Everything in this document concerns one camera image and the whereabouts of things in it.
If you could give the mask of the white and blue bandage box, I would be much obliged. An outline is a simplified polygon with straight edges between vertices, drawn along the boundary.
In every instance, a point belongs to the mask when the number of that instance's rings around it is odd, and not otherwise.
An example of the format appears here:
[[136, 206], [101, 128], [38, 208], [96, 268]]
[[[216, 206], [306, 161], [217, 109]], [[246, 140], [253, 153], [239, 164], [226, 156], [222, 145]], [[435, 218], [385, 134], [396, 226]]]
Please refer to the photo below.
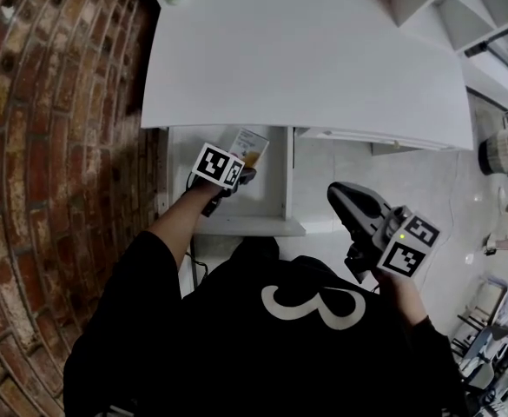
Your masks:
[[268, 144], [269, 140], [264, 136], [248, 129], [240, 129], [228, 152], [242, 160], [246, 168], [254, 169]]

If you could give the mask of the person's right forearm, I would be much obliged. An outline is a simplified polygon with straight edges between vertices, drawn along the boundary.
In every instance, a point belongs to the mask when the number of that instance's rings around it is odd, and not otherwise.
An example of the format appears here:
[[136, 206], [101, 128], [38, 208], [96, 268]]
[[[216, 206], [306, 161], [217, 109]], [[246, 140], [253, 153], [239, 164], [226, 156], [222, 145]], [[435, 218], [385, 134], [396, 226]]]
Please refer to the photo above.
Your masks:
[[435, 330], [411, 279], [378, 268], [372, 271], [372, 275], [378, 283], [379, 296], [395, 312], [405, 328]]

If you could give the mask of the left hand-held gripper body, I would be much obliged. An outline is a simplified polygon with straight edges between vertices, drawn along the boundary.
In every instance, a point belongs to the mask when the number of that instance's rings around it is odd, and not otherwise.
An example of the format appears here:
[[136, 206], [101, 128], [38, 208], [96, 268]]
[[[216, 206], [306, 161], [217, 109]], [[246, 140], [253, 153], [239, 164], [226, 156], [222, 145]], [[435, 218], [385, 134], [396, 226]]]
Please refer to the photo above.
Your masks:
[[203, 216], [210, 217], [223, 198], [233, 195], [240, 186], [249, 184], [256, 175], [257, 171], [247, 168], [239, 157], [206, 142], [188, 175], [186, 191], [204, 182], [210, 182], [219, 189], [201, 212]]

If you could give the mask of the person's left forearm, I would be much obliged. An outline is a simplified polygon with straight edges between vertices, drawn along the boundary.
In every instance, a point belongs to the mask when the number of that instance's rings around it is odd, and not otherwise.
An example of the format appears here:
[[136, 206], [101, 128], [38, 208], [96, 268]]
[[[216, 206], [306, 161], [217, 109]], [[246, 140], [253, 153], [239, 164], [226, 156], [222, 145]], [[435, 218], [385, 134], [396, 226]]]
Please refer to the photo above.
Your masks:
[[221, 188], [212, 182], [199, 182], [148, 228], [148, 232], [167, 246], [177, 268], [180, 268], [188, 251], [202, 210], [220, 191]]

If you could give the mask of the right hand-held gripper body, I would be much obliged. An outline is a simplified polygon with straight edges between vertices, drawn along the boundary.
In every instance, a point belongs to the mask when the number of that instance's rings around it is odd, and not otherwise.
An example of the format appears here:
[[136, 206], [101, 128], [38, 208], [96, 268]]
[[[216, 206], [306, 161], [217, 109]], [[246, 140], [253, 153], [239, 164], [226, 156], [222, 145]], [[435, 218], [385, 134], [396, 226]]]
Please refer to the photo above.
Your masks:
[[353, 242], [345, 265], [357, 282], [373, 269], [413, 278], [439, 242], [440, 229], [406, 206], [389, 209], [378, 229], [368, 229], [366, 242]]

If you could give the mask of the white drawer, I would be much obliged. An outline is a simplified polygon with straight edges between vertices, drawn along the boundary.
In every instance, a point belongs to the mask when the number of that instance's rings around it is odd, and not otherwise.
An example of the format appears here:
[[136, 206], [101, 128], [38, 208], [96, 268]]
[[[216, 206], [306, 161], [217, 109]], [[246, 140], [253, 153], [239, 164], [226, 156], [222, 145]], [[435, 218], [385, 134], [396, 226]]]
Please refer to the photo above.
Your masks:
[[[256, 163], [257, 175], [237, 193], [222, 200], [209, 217], [202, 217], [198, 235], [303, 236], [293, 217], [294, 129], [248, 125], [247, 130], [268, 139]], [[170, 127], [168, 129], [167, 190], [173, 204], [186, 188], [188, 175], [204, 143], [229, 149], [240, 131], [237, 125]]]

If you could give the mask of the white desk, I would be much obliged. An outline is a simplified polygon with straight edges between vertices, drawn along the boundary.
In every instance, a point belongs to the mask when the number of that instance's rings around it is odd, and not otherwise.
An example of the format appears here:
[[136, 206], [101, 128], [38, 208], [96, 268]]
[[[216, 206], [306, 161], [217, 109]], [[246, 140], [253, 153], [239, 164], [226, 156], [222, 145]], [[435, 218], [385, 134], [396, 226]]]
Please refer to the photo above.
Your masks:
[[459, 58], [376, 0], [163, 3], [142, 126], [265, 125], [472, 149]]

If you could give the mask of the woven wicker basket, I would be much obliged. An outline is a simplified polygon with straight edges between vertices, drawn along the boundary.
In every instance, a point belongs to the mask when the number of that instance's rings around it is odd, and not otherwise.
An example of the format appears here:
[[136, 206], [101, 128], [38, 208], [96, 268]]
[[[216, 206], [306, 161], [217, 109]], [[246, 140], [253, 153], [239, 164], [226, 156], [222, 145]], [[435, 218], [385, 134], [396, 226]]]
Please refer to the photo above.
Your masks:
[[508, 129], [501, 129], [480, 143], [478, 165], [484, 175], [508, 177]]

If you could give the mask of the person's black printed shirt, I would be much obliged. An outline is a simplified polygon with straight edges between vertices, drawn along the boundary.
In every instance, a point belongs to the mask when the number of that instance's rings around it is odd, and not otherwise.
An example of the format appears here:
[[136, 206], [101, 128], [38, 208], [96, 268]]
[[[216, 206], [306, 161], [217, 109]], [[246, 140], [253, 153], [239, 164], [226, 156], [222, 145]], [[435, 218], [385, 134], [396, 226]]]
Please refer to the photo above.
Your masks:
[[244, 241], [191, 294], [149, 232], [64, 368], [67, 417], [470, 417], [448, 339], [316, 260]]

